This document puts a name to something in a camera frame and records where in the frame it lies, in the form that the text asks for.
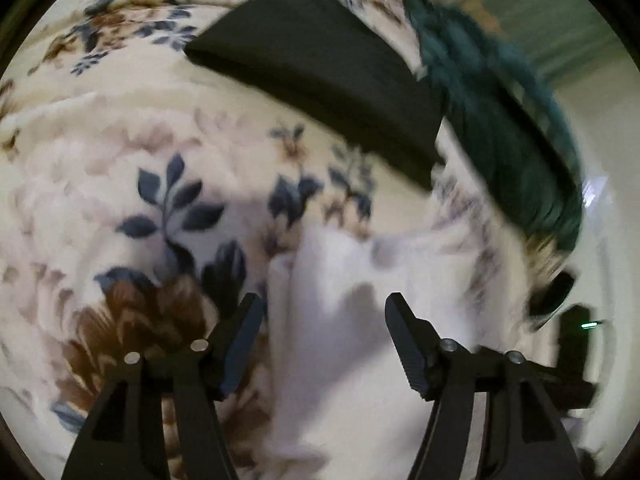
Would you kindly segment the white knit sweater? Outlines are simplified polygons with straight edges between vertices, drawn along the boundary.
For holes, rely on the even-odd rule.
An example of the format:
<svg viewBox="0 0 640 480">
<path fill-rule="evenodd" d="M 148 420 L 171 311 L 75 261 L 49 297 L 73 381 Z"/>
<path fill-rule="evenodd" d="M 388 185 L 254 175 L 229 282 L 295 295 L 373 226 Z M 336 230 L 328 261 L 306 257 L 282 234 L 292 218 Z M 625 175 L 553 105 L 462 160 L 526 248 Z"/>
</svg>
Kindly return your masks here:
<svg viewBox="0 0 640 480">
<path fill-rule="evenodd" d="M 266 479 L 403 479 L 431 405 L 409 386 L 385 324 L 400 292 L 419 318 L 472 348 L 512 347 L 528 292 L 506 226 L 468 220 L 362 242 L 307 226 L 269 270 L 273 408 L 258 455 Z"/>
</svg>

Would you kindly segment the dark teal velvet duvet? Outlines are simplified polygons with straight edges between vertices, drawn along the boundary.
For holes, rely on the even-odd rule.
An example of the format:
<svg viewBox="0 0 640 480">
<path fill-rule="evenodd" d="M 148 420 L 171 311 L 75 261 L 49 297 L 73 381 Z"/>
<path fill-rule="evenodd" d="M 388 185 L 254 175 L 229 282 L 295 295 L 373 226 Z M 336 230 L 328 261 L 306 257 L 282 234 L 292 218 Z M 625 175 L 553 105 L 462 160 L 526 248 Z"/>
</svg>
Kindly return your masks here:
<svg viewBox="0 0 640 480">
<path fill-rule="evenodd" d="M 402 0 L 422 79 L 487 191 L 534 244 L 572 252 L 582 229 L 582 160 L 553 92 L 524 55 L 455 6 Z"/>
</svg>

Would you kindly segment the floral bed blanket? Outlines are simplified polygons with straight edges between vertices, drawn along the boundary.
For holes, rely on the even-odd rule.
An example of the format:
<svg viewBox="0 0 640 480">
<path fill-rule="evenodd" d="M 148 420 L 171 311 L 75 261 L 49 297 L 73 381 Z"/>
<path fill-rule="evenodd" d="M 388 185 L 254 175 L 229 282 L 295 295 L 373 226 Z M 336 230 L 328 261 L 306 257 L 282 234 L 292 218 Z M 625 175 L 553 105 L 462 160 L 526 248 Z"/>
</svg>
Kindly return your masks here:
<svg viewBox="0 0 640 480">
<path fill-rule="evenodd" d="M 425 192 L 184 46 L 245 0 L 58 0 L 1 81 L 1 413 L 29 463 L 61 477 L 108 371 L 219 321 L 204 281 L 258 292 L 307 226 L 365 242 L 468 220 L 506 226 L 448 126 Z M 399 0 L 338 0 L 410 70 Z M 273 408 L 268 316 L 218 412 L 243 479 Z"/>
</svg>

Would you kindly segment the right green curtain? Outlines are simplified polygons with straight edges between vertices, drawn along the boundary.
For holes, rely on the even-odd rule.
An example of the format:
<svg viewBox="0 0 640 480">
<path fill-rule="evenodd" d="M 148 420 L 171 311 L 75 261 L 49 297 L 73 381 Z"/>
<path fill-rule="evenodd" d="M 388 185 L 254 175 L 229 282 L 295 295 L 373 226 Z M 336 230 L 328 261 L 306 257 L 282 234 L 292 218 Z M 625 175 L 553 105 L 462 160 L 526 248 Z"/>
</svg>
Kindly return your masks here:
<svg viewBox="0 0 640 480">
<path fill-rule="evenodd" d="M 541 77 L 559 84 L 626 52 L 588 0 L 475 0 Z"/>
</svg>

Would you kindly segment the folded black garment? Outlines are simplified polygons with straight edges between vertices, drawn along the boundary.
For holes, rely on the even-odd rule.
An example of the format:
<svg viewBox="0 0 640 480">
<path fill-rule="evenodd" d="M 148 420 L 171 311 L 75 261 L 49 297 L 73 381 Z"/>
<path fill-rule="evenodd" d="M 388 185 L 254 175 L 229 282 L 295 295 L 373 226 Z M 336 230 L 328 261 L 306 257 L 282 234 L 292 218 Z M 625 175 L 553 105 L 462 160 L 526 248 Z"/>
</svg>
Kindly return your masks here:
<svg viewBox="0 0 640 480">
<path fill-rule="evenodd" d="M 184 48 L 380 155 L 421 188 L 444 161 L 442 95 L 338 0 L 246 0 Z"/>
</svg>

